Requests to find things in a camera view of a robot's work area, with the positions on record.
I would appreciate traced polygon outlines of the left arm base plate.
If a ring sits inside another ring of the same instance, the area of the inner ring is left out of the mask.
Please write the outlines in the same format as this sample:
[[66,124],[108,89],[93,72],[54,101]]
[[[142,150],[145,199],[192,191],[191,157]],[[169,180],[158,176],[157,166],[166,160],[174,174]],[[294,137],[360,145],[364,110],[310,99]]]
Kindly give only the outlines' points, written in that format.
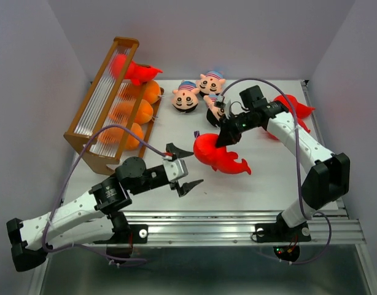
[[112,232],[112,237],[106,242],[108,244],[146,244],[149,227],[147,224],[128,224],[114,227]]

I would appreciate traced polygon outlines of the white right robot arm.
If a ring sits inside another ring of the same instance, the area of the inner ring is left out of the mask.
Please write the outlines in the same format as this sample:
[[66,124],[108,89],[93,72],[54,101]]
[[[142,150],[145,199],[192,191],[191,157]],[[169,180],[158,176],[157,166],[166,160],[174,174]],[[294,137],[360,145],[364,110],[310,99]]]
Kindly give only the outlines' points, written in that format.
[[232,103],[224,96],[219,95],[216,99],[215,105],[225,112],[220,120],[216,146],[236,144],[242,133],[261,127],[295,156],[297,168],[306,173],[298,187],[297,201],[281,213],[281,221],[274,225],[276,236],[288,240],[296,234],[297,226],[348,193],[350,159],[346,154],[336,154],[317,142],[298,124],[291,108],[280,101],[267,101],[259,86],[243,90],[239,95],[244,106],[239,114],[232,113]]

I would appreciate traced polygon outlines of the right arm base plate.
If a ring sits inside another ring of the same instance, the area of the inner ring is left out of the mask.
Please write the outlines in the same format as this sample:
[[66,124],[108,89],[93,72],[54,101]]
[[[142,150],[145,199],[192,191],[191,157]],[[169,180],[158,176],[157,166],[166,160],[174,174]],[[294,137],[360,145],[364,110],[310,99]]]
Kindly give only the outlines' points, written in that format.
[[251,240],[257,243],[281,243],[290,242],[310,242],[311,234],[308,223],[289,228],[288,226],[278,226],[276,223],[256,224]]

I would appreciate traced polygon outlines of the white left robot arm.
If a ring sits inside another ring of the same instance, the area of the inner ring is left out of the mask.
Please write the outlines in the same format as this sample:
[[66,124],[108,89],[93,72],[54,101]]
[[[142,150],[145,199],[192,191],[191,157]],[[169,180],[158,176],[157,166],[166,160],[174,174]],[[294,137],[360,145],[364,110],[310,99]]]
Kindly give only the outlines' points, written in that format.
[[120,264],[132,261],[134,244],[146,244],[147,224],[130,224],[122,211],[130,206],[132,195],[168,186],[178,196],[187,195],[200,180],[179,184],[188,175],[184,159],[193,153],[166,145],[162,163],[148,168],[143,158],[132,156],[123,161],[104,181],[80,197],[50,212],[28,220],[13,218],[6,224],[11,257],[17,272],[26,272],[43,264],[47,256],[73,247],[91,244],[123,244],[125,254],[104,257]]

